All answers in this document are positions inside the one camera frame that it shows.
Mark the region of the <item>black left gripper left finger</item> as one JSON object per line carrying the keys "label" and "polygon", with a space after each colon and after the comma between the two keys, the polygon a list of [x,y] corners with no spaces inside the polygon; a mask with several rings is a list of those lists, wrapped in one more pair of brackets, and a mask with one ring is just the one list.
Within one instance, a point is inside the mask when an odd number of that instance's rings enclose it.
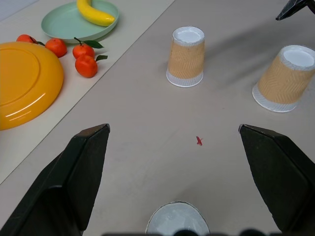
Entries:
{"label": "black left gripper left finger", "polygon": [[37,176],[0,236],[82,236],[101,183],[108,124],[80,131]]}

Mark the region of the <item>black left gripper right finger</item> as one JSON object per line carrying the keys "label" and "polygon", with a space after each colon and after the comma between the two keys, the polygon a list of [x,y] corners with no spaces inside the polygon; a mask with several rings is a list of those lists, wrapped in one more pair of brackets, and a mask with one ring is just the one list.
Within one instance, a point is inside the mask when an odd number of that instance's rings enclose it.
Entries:
{"label": "black left gripper right finger", "polygon": [[315,233],[315,163],[287,136],[239,126],[255,185],[284,233]]}

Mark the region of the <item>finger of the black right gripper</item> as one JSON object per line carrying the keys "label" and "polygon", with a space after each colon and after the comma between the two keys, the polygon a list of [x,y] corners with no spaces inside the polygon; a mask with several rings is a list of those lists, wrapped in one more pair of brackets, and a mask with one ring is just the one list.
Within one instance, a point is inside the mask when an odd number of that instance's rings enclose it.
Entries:
{"label": "finger of the black right gripper", "polygon": [[289,0],[281,10],[280,14],[276,17],[276,20],[284,20],[302,10],[306,6],[315,15],[315,0]]}

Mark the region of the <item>orange plastic plate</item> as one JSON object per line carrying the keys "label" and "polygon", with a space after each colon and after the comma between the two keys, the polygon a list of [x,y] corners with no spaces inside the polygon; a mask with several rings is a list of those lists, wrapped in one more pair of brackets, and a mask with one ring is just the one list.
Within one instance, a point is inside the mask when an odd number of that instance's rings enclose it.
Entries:
{"label": "orange plastic plate", "polygon": [[0,44],[0,130],[22,125],[47,110],[63,86],[63,66],[43,46]]}

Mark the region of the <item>orange tangerine with leaf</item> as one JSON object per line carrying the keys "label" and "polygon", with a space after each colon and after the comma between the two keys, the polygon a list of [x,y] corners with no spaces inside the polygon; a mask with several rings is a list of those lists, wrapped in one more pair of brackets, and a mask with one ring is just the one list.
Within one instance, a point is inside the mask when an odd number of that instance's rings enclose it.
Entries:
{"label": "orange tangerine with leaf", "polygon": [[72,50],[72,54],[75,57],[75,59],[83,55],[94,58],[95,57],[94,49],[103,48],[103,46],[95,40],[80,40],[76,37],[74,37],[74,39],[79,42],[79,45],[76,45]]}
{"label": "orange tangerine with leaf", "polygon": [[81,76],[92,78],[98,72],[97,62],[105,59],[108,59],[107,55],[99,55],[96,58],[88,55],[81,55],[75,61],[75,68]]}

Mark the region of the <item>green plastic plate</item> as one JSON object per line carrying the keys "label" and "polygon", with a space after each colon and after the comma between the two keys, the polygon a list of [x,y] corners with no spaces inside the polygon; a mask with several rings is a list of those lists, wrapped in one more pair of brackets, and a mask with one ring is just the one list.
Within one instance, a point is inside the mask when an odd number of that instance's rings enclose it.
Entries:
{"label": "green plastic plate", "polygon": [[77,3],[71,2],[50,11],[41,22],[42,30],[49,37],[62,39],[66,43],[77,43],[75,38],[97,40],[105,36],[118,22],[118,8],[105,0],[88,0],[88,3],[92,8],[113,16],[115,21],[107,26],[89,22],[77,9]]}

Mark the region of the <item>yellow banana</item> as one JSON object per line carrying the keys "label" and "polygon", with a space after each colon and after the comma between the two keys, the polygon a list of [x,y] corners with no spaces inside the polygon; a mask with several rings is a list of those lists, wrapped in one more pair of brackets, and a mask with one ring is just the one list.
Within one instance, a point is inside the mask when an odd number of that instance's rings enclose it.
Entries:
{"label": "yellow banana", "polygon": [[114,23],[115,17],[92,7],[92,0],[77,0],[77,9],[90,23],[107,27]]}

